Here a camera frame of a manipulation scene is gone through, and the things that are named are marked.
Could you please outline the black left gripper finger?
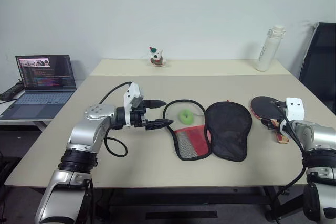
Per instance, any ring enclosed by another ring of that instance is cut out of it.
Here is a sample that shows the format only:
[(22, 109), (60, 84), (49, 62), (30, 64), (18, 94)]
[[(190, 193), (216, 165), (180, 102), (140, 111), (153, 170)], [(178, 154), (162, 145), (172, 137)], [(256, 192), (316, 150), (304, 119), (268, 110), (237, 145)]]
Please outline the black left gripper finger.
[(158, 130), (165, 128), (172, 124), (174, 121), (170, 119), (156, 119), (154, 121), (147, 121), (145, 124), (145, 129), (148, 130)]
[(167, 103), (161, 100), (146, 100), (145, 107), (148, 109), (157, 109), (166, 106)]

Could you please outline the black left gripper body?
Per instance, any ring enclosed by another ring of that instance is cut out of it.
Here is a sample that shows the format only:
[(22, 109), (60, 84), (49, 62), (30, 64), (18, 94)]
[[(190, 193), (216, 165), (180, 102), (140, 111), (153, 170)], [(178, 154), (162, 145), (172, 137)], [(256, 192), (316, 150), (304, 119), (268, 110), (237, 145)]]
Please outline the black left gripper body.
[(131, 126), (145, 127), (146, 126), (146, 103), (142, 101), (137, 107), (132, 107), (130, 111)]

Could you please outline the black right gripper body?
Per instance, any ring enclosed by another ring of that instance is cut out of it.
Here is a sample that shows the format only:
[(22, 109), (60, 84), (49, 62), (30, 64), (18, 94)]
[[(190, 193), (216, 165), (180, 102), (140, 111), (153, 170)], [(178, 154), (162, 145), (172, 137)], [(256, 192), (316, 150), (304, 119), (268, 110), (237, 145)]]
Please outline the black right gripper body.
[(277, 102), (277, 110), (280, 113), (280, 123), (285, 125), (286, 124), (286, 103), (285, 102)]

